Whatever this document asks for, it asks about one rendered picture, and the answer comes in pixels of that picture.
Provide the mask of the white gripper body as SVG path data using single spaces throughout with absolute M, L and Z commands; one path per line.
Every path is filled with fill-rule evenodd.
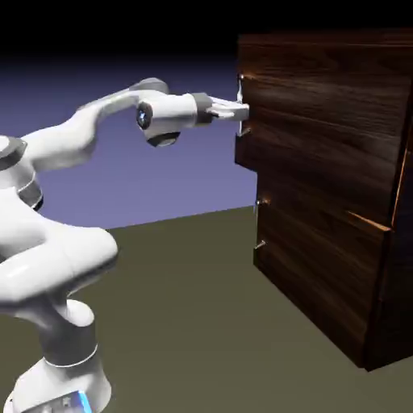
M 249 105 L 242 102 L 228 101 L 211 97 L 212 104 L 206 112 L 218 119 L 228 119 L 243 122 L 249 117 Z

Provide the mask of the dark wood hinged door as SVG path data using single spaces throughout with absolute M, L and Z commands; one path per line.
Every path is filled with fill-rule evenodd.
M 413 29 L 242 35 L 250 107 L 236 161 L 389 226 L 413 86 Z

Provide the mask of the dark wood cabinet door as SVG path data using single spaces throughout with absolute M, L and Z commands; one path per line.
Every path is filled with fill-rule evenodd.
M 390 229 L 299 192 L 257 179 L 259 235 L 254 263 L 357 366 L 374 370 L 383 250 Z

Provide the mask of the dark wood cabinet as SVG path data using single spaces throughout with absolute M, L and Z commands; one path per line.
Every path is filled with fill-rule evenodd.
M 413 356 L 413 29 L 238 39 L 255 266 L 352 362 Z

